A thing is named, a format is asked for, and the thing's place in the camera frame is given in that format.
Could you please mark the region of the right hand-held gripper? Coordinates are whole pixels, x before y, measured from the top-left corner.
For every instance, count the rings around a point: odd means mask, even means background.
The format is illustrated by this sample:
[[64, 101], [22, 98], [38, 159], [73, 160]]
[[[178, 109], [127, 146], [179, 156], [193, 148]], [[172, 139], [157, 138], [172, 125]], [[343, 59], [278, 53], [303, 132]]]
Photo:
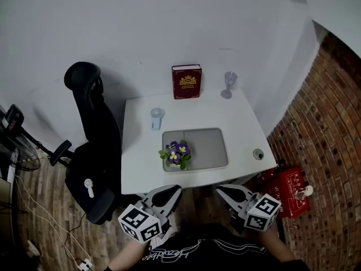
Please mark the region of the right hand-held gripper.
[[237, 231], [252, 229], [264, 232], [276, 219], [281, 202], [268, 194], [252, 193], [245, 186], [224, 184], [217, 186], [218, 195], [234, 211], [231, 226]]

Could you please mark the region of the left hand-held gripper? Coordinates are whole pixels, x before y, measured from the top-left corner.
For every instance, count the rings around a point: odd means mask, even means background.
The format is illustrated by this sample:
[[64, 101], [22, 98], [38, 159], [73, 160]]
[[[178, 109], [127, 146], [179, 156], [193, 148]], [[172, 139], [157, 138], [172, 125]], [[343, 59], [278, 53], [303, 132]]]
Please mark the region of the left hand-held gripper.
[[144, 202], [151, 207], [157, 207], [159, 214], [139, 200], [130, 204], [118, 217], [118, 221], [123, 231], [140, 243], [147, 243], [154, 237], [162, 239], [170, 229], [170, 222], [164, 216], [169, 216], [176, 210], [181, 197], [180, 185], [153, 189], [146, 195]]

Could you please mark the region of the clear glass goblet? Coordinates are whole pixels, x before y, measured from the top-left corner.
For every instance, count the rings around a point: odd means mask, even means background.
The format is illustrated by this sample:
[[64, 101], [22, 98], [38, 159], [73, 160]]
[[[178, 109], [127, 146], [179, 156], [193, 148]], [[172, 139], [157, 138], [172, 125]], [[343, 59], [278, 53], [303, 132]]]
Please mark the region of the clear glass goblet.
[[231, 88], [235, 84], [237, 78], [238, 78], [238, 75], [234, 72], [226, 72], [224, 74], [224, 81], [226, 84], [226, 88], [221, 91], [221, 96], [224, 99], [231, 99], [231, 97], [232, 97]]

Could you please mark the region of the red hardcover book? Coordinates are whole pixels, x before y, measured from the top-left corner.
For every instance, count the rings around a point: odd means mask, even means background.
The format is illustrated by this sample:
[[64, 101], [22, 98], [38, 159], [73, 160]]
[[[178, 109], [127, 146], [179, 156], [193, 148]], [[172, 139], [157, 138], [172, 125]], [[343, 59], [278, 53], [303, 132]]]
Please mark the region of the red hardcover book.
[[171, 68], [174, 99], [200, 96], [202, 69], [199, 64], [174, 65]]

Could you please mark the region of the grey tray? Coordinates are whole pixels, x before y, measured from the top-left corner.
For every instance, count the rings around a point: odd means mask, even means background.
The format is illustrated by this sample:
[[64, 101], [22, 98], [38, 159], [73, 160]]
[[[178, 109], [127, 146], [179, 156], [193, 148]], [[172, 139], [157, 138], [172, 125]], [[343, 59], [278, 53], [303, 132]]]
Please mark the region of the grey tray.
[[171, 141], [187, 141], [191, 150], [191, 160], [185, 171], [166, 172], [194, 172], [228, 166], [228, 155], [222, 131], [219, 128], [187, 129], [164, 132], [162, 135], [162, 149]]

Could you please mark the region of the white handheld fan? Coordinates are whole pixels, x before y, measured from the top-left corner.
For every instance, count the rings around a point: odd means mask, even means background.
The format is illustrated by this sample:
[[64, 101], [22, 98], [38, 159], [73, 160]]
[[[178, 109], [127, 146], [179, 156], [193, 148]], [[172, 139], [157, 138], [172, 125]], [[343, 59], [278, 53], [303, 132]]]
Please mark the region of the white handheld fan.
[[93, 191], [93, 181], [90, 178], [84, 180], [84, 186], [88, 191], [88, 195], [90, 198], [94, 198], [94, 191]]

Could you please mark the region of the black office chair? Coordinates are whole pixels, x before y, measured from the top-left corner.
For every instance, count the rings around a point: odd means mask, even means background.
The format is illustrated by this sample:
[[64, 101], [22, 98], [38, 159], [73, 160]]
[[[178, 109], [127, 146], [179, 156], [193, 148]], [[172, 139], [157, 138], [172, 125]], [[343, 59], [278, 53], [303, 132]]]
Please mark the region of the black office chair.
[[[121, 131], [103, 98], [100, 68], [90, 62], [74, 63], [64, 76], [72, 91], [86, 143], [70, 158], [65, 184], [72, 197], [96, 225], [111, 220], [121, 200]], [[93, 181], [90, 198], [84, 180]]]

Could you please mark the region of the black metal frame table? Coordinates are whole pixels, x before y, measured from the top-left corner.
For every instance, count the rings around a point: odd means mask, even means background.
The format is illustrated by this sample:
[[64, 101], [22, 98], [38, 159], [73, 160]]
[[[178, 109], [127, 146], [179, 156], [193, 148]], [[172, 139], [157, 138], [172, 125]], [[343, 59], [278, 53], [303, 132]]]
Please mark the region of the black metal frame table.
[[12, 195], [12, 184], [0, 177], [0, 250], [6, 251], [19, 247], [17, 216], [27, 214], [27, 211], [17, 208]]

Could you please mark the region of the person's black shirt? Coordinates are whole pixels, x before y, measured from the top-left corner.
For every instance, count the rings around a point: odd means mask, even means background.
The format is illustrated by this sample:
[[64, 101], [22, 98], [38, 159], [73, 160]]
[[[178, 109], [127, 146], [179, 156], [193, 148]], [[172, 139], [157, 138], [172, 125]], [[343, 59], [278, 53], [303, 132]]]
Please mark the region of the person's black shirt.
[[280, 262], [256, 230], [233, 234], [218, 223], [183, 230], [151, 248], [127, 271], [310, 271], [303, 260]]

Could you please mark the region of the person's left forearm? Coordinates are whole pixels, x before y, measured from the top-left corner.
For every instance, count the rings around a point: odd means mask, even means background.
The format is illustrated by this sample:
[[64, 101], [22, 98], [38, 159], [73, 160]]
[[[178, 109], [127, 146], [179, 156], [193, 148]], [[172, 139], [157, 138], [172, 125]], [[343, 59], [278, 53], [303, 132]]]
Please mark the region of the person's left forearm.
[[108, 264], [111, 271], [127, 271], [134, 266], [149, 249], [149, 243], [130, 239], [120, 253]]

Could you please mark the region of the black standing fan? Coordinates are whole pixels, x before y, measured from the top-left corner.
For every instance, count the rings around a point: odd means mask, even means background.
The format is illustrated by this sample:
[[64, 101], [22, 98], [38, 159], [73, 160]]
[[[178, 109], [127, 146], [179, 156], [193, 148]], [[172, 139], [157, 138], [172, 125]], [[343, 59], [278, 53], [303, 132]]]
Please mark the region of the black standing fan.
[[45, 158], [52, 166], [60, 163], [69, 167], [62, 159], [73, 156], [73, 152], [69, 151], [72, 144], [68, 140], [52, 152], [22, 127], [23, 122], [24, 115], [16, 105], [12, 104], [7, 112], [0, 108], [0, 154], [4, 155], [12, 166], [29, 172], [39, 169], [41, 157], [37, 154], [38, 148], [45, 153]]

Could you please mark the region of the clear bottle with white cap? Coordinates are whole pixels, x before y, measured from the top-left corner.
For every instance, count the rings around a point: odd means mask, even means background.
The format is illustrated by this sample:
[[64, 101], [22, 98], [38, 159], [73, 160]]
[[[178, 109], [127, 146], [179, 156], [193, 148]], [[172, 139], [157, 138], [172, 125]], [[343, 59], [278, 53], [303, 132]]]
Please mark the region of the clear bottle with white cap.
[[313, 191], [313, 187], [308, 185], [296, 190], [296, 192], [294, 193], [294, 197], [297, 200], [304, 200], [306, 197], [311, 196], [313, 194]]

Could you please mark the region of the person's right forearm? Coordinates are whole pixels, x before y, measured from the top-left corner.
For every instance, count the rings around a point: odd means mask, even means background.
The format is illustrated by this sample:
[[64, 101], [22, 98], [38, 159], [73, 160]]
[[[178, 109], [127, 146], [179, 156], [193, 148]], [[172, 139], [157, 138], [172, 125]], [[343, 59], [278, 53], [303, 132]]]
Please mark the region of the person's right forearm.
[[280, 262], [295, 260], [295, 256], [290, 248], [283, 243], [277, 233], [272, 229], [266, 231], [256, 231], [257, 241]]

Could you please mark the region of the purple flowers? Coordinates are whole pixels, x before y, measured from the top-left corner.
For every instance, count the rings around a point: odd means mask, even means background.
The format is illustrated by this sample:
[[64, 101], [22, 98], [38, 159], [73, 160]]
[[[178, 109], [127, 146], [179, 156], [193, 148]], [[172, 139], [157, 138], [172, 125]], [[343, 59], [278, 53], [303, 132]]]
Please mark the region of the purple flowers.
[[159, 151], [159, 157], [167, 171], [185, 171], [192, 158], [188, 143], [183, 139], [166, 144], [165, 148]]

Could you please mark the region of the pale blue handheld fan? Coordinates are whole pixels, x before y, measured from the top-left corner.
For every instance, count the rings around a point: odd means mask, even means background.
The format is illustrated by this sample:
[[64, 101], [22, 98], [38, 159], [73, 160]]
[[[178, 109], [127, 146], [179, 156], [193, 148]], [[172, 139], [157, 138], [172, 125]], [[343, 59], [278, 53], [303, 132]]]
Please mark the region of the pale blue handheld fan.
[[151, 129], [160, 130], [162, 118], [164, 117], [164, 110], [162, 108], [153, 108], [151, 110]]

